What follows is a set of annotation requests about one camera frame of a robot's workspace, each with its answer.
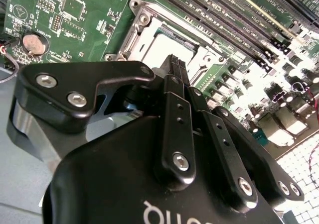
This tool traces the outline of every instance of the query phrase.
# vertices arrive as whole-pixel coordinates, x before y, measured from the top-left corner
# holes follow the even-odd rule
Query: cable
[[[310,89],[308,90],[308,93],[309,95],[312,97],[312,99],[315,101],[315,110],[316,110],[316,116],[317,116],[317,121],[318,121],[318,124],[319,124],[319,112],[318,112],[318,102],[315,98],[315,96],[313,95],[313,93],[310,91]],[[319,185],[318,183],[315,181],[314,177],[313,177],[313,173],[312,173],[312,166],[311,166],[311,161],[313,159],[313,154],[314,152],[319,148],[319,143],[314,147],[314,149],[311,151],[310,153],[310,156],[309,156],[309,160],[308,160],[308,163],[309,163],[309,171],[310,171],[310,179],[312,181],[312,183],[315,185],[315,187],[317,189],[319,189]]]
[[[0,53],[3,56],[5,56],[10,62],[12,62],[12,64],[14,65],[14,68],[15,68],[11,75],[9,75],[8,77],[0,80],[0,84],[2,84],[4,82],[7,82],[7,81],[13,79],[16,76],[16,74],[18,73],[20,67],[19,67],[19,64],[17,63],[17,61],[9,53],[6,52],[6,50],[5,50],[3,45],[0,46]]]

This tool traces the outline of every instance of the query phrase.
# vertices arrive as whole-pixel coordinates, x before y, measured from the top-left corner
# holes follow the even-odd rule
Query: ram slot
[[[273,37],[269,34],[269,32],[266,29],[259,27],[256,23],[251,22],[249,19],[247,19],[244,16],[237,15],[238,11],[236,11],[234,8],[229,6],[224,0],[210,0],[210,1],[220,6],[225,12],[230,14],[237,21],[241,22],[251,32],[255,33],[259,37],[259,39],[263,39],[268,43],[271,42]]]
[[[239,51],[241,51],[246,56],[250,57],[254,61],[257,61],[256,54],[254,54],[249,48],[241,44],[239,41],[235,39],[229,39],[229,35],[221,30],[218,29],[215,25],[211,25],[211,22],[209,22],[205,17],[201,16],[200,14],[194,12],[194,10],[189,7],[188,5],[185,5],[183,2],[179,0],[165,0],[168,4],[175,6],[179,8],[181,11],[187,14],[189,18],[191,18],[194,21],[198,21],[199,24],[206,30],[216,33],[218,36],[220,36],[222,39],[224,39],[227,43],[231,44],[235,48],[237,48]]]
[[[254,15],[256,19],[258,19],[264,26],[269,27],[270,29],[277,32],[280,36],[282,36],[284,39],[290,40],[292,39],[289,34],[285,33],[282,29],[280,29],[278,26],[275,26],[269,19],[267,19],[265,16],[260,15],[256,10],[254,10],[249,4],[247,4],[244,0],[233,0],[234,3],[236,3],[238,6],[240,6],[242,9],[246,10],[247,12],[250,12]]]
[[[303,10],[297,7],[295,4],[292,5],[286,0],[274,0],[281,5],[283,9],[292,14],[296,20],[299,20],[306,28],[314,32],[319,32],[319,23],[307,13],[303,13]]]
[[[317,24],[319,24],[318,20],[319,17],[312,12],[308,7],[306,7],[301,1],[299,0],[286,0],[288,1],[295,9],[300,11],[302,14],[306,14],[308,17],[311,17],[313,20],[316,21]]]
[[[212,9],[207,8],[207,4],[205,4],[202,0],[191,0],[190,4],[192,4],[193,7],[196,7],[196,9],[201,10],[202,12],[205,12],[206,14],[210,15],[211,19],[213,19],[215,22],[219,23],[224,28],[231,31],[235,36],[237,36],[241,40],[244,40],[247,44],[249,44],[251,49],[253,49],[256,52],[257,55],[264,55],[269,60],[272,60],[274,54],[271,50],[269,50],[267,47],[261,44],[259,40],[255,40],[251,36],[251,34],[246,34],[245,32],[243,32],[242,27],[239,27],[238,25],[234,24],[232,20],[227,19],[227,21],[225,17],[221,17],[221,15],[213,7]]]

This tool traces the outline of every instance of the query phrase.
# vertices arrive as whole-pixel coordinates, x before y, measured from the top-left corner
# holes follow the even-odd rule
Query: chip
[[[64,0],[63,12],[78,20],[83,12],[84,5],[77,0]]]

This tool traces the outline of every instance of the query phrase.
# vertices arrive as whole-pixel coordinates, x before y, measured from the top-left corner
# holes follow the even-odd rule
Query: screw
[[[71,93],[68,95],[68,102],[76,107],[84,107],[86,105],[86,99],[79,93]]]
[[[142,26],[146,26],[150,22],[150,17],[146,14],[140,16],[140,23]]]
[[[283,191],[284,194],[286,194],[287,196],[290,195],[289,189],[287,188],[285,184],[283,184],[283,182],[278,182],[278,184],[281,191]]]
[[[198,89],[194,89],[195,94],[197,94],[198,96],[201,96],[201,92]]]
[[[222,109],[222,110],[221,110],[221,112],[222,112],[222,114],[223,114],[223,115],[228,116],[228,112],[227,112],[227,110]]]
[[[39,85],[46,87],[46,88],[53,88],[57,84],[56,79],[53,78],[52,76],[48,76],[48,75],[39,75],[35,79]]]
[[[149,69],[147,68],[147,67],[145,67],[145,66],[141,66],[141,70],[144,72],[144,73],[146,73],[146,74],[150,74],[150,71],[149,71]]]
[[[106,61],[112,61],[113,58],[112,58],[112,56],[106,54],[106,55],[104,56],[104,60],[106,60]]]
[[[239,178],[238,184],[241,190],[243,190],[247,196],[253,195],[253,189],[251,188],[250,184],[245,179]]]
[[[294,191],[294,193],[297,195],[297,196],[300,196],[300,191],[298,190],[298,188],[294,185],[294,184],[290,184],[290,187],[291,189]]]
[[[189,168],[188,160],[179,153],[174,154],[173,161],[175,166],[181,171],[186,171]]]
[[[172,79],[176,84],[179,84],[178,78],[176,78],[175,76],[172,76],[171,79]]]

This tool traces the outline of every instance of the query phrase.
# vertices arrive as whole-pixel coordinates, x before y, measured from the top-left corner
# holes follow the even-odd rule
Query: white grid surface
[[[310,179],[309,156],[319,142],[319,134],[315,134],[284,157],[278,160],[281,167],[294,179],[305,194],[305,202],[293,208],[299,224],[319,224],[319,189]],[[319,184],[319,150],[313,154],[313,179]]]

